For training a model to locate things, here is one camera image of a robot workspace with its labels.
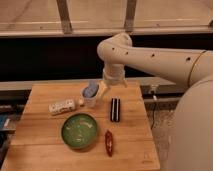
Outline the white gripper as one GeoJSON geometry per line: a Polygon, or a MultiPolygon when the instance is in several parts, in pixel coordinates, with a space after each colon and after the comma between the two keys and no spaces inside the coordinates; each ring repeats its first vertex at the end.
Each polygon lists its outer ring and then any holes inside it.
{"type": "Polygon", "coordinates": [[[125,71],[123,69],[111,72],[106,68],[103,69],[103,81],[99,83],[99,98],[102,98],[108,91],[108,86],[114,86],[118,84],[123,84],[124,87],[128,87],[125,80],[125,71]]]}

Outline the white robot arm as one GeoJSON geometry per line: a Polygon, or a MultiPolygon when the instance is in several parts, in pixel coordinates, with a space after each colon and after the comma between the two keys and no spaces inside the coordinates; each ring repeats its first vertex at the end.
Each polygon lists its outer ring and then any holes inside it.
{"type": "Polygon", "coordinates": [[[144,48],[126,33],[101,41],[103,80],[116,85],[126,66],[187,88],[174,112],[165,171],[213,171],[213,51],[144,48]]]}

